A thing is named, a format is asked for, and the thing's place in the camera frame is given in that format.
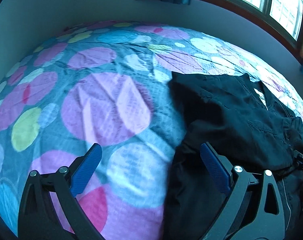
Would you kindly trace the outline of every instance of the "metal bolt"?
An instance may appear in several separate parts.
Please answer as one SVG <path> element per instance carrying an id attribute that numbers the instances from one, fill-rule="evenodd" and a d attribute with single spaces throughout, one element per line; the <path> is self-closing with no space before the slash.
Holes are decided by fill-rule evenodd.
<path id="1" fill-rule="evenodd" d="M 60 173 L 66 173 L 68 171 L 68 168 L 66 166 L 62 166 L 59 168 Z"/>
<path id="2" fill-rule="evenodd" d="M 272 172 L 270 170 L 265 170 L 265 174 L 270 177 L 272 175 Z"/>
<path id="3" fill-rule="evenodd" d="M 243 171 L 243 168 L 242 167 L 240 167 L 240 166 L 235 166 L 234 167 L 234 170 L 236 171 L 236 172 L 242 172 Z"/>
<path id="4" fill-rule="evenodd" d="M 35 176 L 37 175 L 37 171 L 31 171 L 31 172 L 29 173 L 29 175 L 30 175 L 31 177 L 35 177 Z"/>

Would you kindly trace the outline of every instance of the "purple circle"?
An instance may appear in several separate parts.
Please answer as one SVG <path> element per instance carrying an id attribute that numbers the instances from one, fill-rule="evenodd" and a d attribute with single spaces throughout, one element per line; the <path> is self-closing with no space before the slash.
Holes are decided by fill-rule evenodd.
<path id="1" fill-rule="evenodd" d="M 10 76 L 10 78 L 8 79 L 7 84 L 8 85 L 14 85 L 17 82 L 19 82 L 22 79 L 22 77 L 24 76 L 24 72 L 25 72 L 26 68 L 27 68 L 26 66 L 18 68 L 16 70 L 16 72 Z"/>
<path id="2" fill-rule="evenodd" d="M 73 155 L 71 153 L 61 151 L 61 150 L 47 151 L 31 163 L 29 172 L 31 172 L 32 170 L 36 170 L 40 174 L 54 173 L 61 166 L 70 166 L 71 163 L 76 159 L 76 157 L 77 157 L 76 155 Z M 96 190 L 100 187 L 101 187 L 101 183 L 100 183 L 97 175 L 94 173 L 93 176 L 91 177 L 91 179 L 89 180 L 84 192 L 82 194 L 77 195 L 77 199 L 80 200 L 83 197 L 88 196 L 88 194 L 90 194 L 91 192 L 93 192 L 94 190 Z M 66 219 L 66 216 L 64 215 L 64 212 L 61 208 L 61 205 L 59 203 L 56 193 L 51 193 L 50 195 L 51 195 L 56 213 L 58 215 L 58 218 L 61 222 L 61 225 L 63 226 L 63 228 L 65 230 L 71 231 L 70 225 L 68 223 L 68 220 Z M 82 200 L 82 202 L 80 203 L 81 206 L 83 205 L 83 202 L 85 202 L 86 200 L 88 201 L 88 197 L 84 198 Z"/>
<path id="3" fill-rule="evenodd" d="M 146 129 L 152 112 L 152 99 L 143 85 L 126 75 L 98 73 L 69 91 L 61 118 L 75 137 L 107 146 Z"/>
<path id="4" fill-rule="evenodd" d="M 42 64 L 52 60 L 56 57 L 60 52 L 62 52 L 66 47 L 67 43 L 57 43 L 56 45 L 52 46 L 51 48 L 42 50 L 39 54 L 37 59 L 34 62 L 34 66 L 38 67 Z"/>
<path id="5" fill-rule="evenodd" d="M 173 40 L 186 40 L 189 39 L 189 34 L 179 30 L 178 28 L 174 29 L 163 29 L 161 32 L 157 33 L 164 38 L 173 39 Z"/>
<path id="6" fill-rule="evenodd" d="M 21 114 L 25 105 L 38 103 L 55 86 L 56 72 L 45 72 L 30 83 L 17 85 L 0 105 L 0 131 L 7 129 Z"/>
<path id="7" fill-rule="evenodd" d="M 156 59 L 164 68 L 183 74 L 202 72 L 203 67 L 193 56 L 183 51 L 170 51 L 167 54 L 157 54 Z"/>
<path id="8" fill-rule="evenodd" d="M 56 72 L 44 72 L 37 76 L 30 84 L 30 94 L 24 97 L 26 105 L 32 106 L 43 99 L 55 86 L 58 79 Z"/>
<path id="9" fill-rule="evenodd" d="M 106 240 L 112 239 L 161 239 L 163 206 L 157 208 L 135 208 L 113 194 L 105 184 L 108 217 L 101 231 Z"/>
<path id="10" fill-rule="evenodd" d="M 25 104 L 23 103 L 23 94 L 28 83 L 16 86 L 0 105 L 0 131 L 5 130 L 21 114 Z"/>
<path id="11" fill-rule="evenodd" d="M 137 26 L 135 28 L 136 31 L 142 32 L 142 33 L 154 33 L 154 30 L 159 28 L 159 26 L 156 25 L 141 25 Z"/>
<path id="12" fill-rule="evenodd" d="M 98 29 L 98 28 L 105 28 L 107 26 L 114 25 L 115 23 L 117 23 L 117 22 L 116 21 L 97 22 L 97 23 L 89 25 L 87 27 L 87 29 L 94 30 L 94 29 Z"/>
<path id="13" fill-rule="evenodd" d="M 116 58 L 116 52 L 109 48 L 96 47 L 78 52 L 68 62 L 68 67 L 81 69 L 98 67 L 110 63 Z"/>

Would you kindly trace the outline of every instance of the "white wall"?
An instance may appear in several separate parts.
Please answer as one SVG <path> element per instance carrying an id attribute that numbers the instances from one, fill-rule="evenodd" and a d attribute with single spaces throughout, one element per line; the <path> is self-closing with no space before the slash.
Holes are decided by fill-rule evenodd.
<path id="1" fill-rule="evenodd" d="M 303 98 L 299 62 L 246 19 L 215 5 L 135 0 L 3 0 L 0 6 L 0 79 L 24 54 L 66 26 L 97 20 L 162 22 L 191 28 L 246 49 L 282 73 Z"/>

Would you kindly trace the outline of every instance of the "window frame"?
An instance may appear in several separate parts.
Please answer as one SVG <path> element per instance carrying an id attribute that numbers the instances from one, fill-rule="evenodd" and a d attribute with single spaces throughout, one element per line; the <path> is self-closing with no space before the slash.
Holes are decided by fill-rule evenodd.
<path id="1" fill-rule="evenodd" d="M 244 0 L 202 0 L 212 3 L 219 7 L 232 11 L 252 23 L 258 25 L 263 30 L 278 40 L 293 56 L 302 64 L 303 62 L 303 9 L 301 27 L 297 36 L 297 40 L 270 16 L 272 0 L 264 0 L 262 10 Z"/>

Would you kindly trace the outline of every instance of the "polka dot blanket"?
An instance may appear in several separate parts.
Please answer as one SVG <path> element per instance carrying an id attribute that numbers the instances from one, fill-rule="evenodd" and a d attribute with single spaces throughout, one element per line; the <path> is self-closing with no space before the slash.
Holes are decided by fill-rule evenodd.
<path id="1" fill-rule="evenodd" d="M 17 234 L 31 170 L 55 172 L 97 142 L 101 163 L 77 196 L 86 215 L 106 240 L 159 239 L 167 170 L 185 134 L 167 85 L 172 71 L 249 73 L 303 120 L 292 85 L 230 43 L 155 23 L 78 25 L 42 43 L 0 83 L 0 215 L 9 228 Z"/>

